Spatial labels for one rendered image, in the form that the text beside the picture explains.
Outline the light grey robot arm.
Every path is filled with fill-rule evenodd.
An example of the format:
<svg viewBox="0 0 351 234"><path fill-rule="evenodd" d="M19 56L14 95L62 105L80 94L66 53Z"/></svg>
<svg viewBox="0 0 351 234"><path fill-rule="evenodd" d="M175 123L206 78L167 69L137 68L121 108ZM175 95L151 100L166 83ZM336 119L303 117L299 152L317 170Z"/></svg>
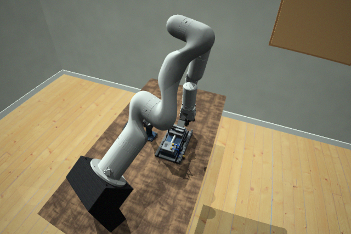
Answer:
<svg viewBox="0 0 351 234"><path fill-rule="evenodd" d="M197 83L203 76L215 41L214 31L208 25L182 15L171 16L166 27L170 35L187 44L168 54L163 62L158 76L162 99L146 91L136 93L129 105L129 120L125 129L102 160L92 159L90 162L100 178L117 187L126 184L123 174L148 140L143 120L163 131L174 125L177 91L188 65L182 107L192 110L196 106Z"/></svg>

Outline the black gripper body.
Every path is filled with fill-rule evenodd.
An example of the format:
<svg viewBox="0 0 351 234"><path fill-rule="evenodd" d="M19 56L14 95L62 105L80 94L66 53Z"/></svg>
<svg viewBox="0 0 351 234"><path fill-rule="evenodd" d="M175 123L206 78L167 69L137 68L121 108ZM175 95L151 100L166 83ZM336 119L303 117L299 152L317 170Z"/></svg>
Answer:
<svg viewBox="0 0 351 234"><path fill-rule="evenodd" d="M181 106L181 109L180 109L180 118L182 116L183 113L187 113L187 117L186 119L187 120L190 120L190 121L193 121L194 118L195 118L195 115L196 115L196 107L194 107L192 110L186 110L184 109L182 106Z"/></svg>

